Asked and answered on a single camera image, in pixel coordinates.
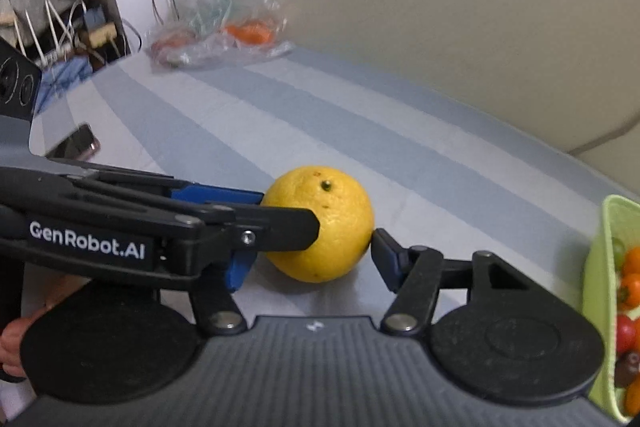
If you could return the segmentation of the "person's left hand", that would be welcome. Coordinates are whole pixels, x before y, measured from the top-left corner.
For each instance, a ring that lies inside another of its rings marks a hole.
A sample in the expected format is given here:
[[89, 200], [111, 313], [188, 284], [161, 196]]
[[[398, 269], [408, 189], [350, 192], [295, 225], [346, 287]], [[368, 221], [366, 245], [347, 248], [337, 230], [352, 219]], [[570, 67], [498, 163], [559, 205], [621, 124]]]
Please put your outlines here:
[[20, 317], [6, 325], [1, 333], [0, 339], [0, 359], [1, 368], [12, 377], [25, 378], [26, 373], [21, 362], [21, 342], [24, 335], [43, 314], [56, 307], [56, 303], [48, 303], [43, 308], [37, 310], [29, 317]]

